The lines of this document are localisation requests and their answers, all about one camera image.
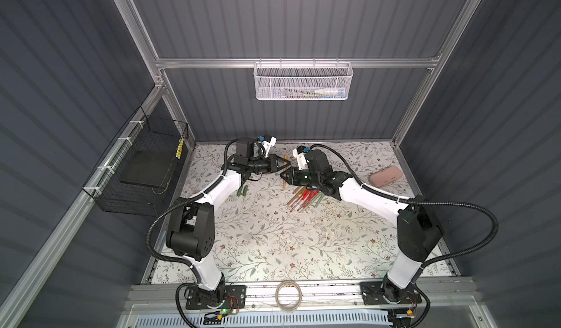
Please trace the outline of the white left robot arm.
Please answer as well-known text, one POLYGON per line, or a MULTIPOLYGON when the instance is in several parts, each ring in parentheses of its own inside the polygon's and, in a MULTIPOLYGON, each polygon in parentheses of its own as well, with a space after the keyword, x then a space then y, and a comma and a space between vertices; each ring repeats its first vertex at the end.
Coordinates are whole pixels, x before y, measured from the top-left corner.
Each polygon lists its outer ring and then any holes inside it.
POLYGON ((191 269, 199 289, 217 291, 224 282, 211 253, 217 209, 252 175, 273 174, 290 166, 290 161, 270 152, 276 142, 270 135, 232 140, 224 149, 218 177, 198 194, 175 201, 180 207, 170 213, 166 247, 174 253, 173 261, 191 269))

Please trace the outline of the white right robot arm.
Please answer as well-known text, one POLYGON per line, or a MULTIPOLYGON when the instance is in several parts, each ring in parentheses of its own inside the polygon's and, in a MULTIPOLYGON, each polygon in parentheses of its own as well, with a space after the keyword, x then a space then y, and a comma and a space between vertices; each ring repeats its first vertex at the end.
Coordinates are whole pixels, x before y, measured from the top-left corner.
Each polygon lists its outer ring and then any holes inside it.
POLYGON ((356 205, 394 228, 397 255, 384 276, 383 288, 386 297, 412 289, 424 262, 443 237, 440 221, 428 203, 420 196, 400 196, 368 186, 348 162, 344 163, 345 172, 334 170, 319 147, 301 145, 293 150, 293 156, 297 165, 280 174, 286 183, 356 205))

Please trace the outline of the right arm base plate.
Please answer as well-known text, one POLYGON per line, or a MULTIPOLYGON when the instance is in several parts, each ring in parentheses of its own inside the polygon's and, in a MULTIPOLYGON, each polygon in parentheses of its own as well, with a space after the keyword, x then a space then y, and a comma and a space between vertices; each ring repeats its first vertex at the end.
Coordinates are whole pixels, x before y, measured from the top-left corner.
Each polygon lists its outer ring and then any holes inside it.
POLYGON ((359 288, 365 305, 418 305, 423 302, 421 294, 413 284, 400 289, 391 281, 363 281, 359 283, 359 288))

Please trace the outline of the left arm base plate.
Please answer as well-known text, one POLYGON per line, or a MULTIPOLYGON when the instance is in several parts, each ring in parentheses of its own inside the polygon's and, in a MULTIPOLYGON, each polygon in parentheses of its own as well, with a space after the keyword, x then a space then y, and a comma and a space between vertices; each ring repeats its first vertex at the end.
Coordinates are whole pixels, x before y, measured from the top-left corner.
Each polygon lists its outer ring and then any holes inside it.
POLYGON ((185 309, 241 309, 245 307, 247 286, 219 286, 215 291, 206 291, 198 286, 189 286, 184 292, 185 309))

